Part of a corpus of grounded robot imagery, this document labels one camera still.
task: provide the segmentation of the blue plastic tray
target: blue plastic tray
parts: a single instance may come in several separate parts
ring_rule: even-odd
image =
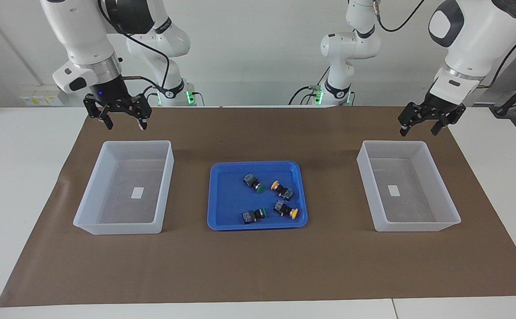
[[[252,173],[265,186],[262,194],[246,186],[242,178]],[[270,186],[278,180],[284,187],[295,193],[287,203],[298,208],[297,218],[280,216],[274,212],[274,204],[279,194]],[[268,216],[258,222],[245,225],[242,213],[248,210],[265,208]],[[207,224],[213,230],[276,230],[280,228],[298,228],[307,223],[307,207],[301,170],[296,162],[231,162],[217,163],[211,169],[209,187],[209,214]]]

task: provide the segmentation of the white backdrop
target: white backdrop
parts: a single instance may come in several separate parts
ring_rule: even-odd
[[[398,26],[418,2],[383,2],[384,24]],[[345,0],[165,0],[165,4],[192,43],[191,52],[175,60],[183,77],[204,93],[208,105],[288,103],[296,89],[315,84],[328,66],[319,49],[323,36],[351,30],[345,21]],[[377,27],[383,40],[379,56],[353,62],[356,105],[421,102],[446,55],[427,32],[438,4],[439,0],[427,0],[412,21],[394,34]],[[0,33],[4,38],[0,41],[0,105],[15,106],[19,85],[53,84],[51,74],[67,61],[67,55],[38,0],[0,0]],[[125,75],[154,77],[128,54],[122,36],[110,35],[110,40],[124,58]],[[12,48],[28,67],[9,52]],[[130,91],[138,93],[145,86],[134,83]]]

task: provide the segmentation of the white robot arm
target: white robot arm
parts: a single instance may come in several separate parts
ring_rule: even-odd
[[[426,120],[438,121],[433,135],[458,122],[463,100],[516,43],[516,0],[446,0],[434,12],[429,34],[449,52],[424,102],[409,103],[399,116],[403,136]]]
[[[373,58],[380,51],[381,40],[375,33],[372,0],[350,0],[346,20],[353,32],[326,35],[321,42],[321,53],[329,60],[330,71],[315,100],[317,104],[345,103],[354,75],[354,67],[349,60]]]
[[[152,40],[171,56],[179,56],[189,51],[189,38],[171,22],[162,0],[41,0],[41,6],[51,28],[65,46],[69,61],[53,74],[57,85],[66,93],[73,93],[89,87],[92,94],[84,99],[90,117],[103,121],[112,129],[108,113],[128,113],[138,119],[142,129],[147,127],[151,108],[146,97],[139,94],[130,96],[125,78],[122,77],[120,62],[114,47],[108,41],[103,16],[118,33],[124,35],[153,35],[141,42]],[[160,72],[158,86],[164,84],[171,89],[177,86],[177,65],[171,66],[160,61],[161,57],[129,45],[134,55],[150,63],[154,72]],[[169,73],[173,80],[164,83]]]

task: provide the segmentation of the small electronic component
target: small electronic component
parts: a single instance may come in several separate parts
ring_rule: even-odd
[[[267,216],[266,209],[260,208],[259,210],[250,210],[247,213],[242,213],[242,220],[244,220],[244,224],[251,224],[252,222],[257,222],[258,219],[266,218]]]
[[[256,190],[256,193],[258,194],[264,191],[264,185],[258,182],[258,179],[250,173],[246,174],[246,176],[242,178],[242,181],[244,182],[244,184],[248,185],[248,187]]]
[[[291,208],[287,204],[285,204],[282,200],[278,200],[278,202],[274,205],[274,210],[280,215],[285,216],[291,216],[291,219],[295,219],[297,217],[298,209],[297,208]]]
[[[276,180],[272,184],[272,190],[278,192],[279,195],[282,196],[282,198],[284,198],[285,200],[290,200],[291,197],[293,196],[293,190],[290,190],[289,188],[285,188],[283,185],[281,185],[279,183],[278,180]]]

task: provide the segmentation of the silver metal ring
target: silver metal ring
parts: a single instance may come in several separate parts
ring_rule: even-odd
[[[486,76],[484,77],[472,77],[470,75],[466,75],[466,74],[463,74],[463,73],[460,73],[459,71],[456,71],[456,70],[453,70],[450,68],[450,66],[448,66],[447,64],[445,64],[445,69],[446,71],[456,77],[456,78],[459,78],[459,79],[466,79],[466,80],[471,80],[471,81],[482,81],[484,78],[486,78]]]
[[[122,74],[122,67],[120,66],[120,62],[118,62],[118,58],[116,58],[116,52],[102,62],[84,65],[75,64],[75,67],[93,70],[96,77],[98,77],[98,83],[112,81]]]

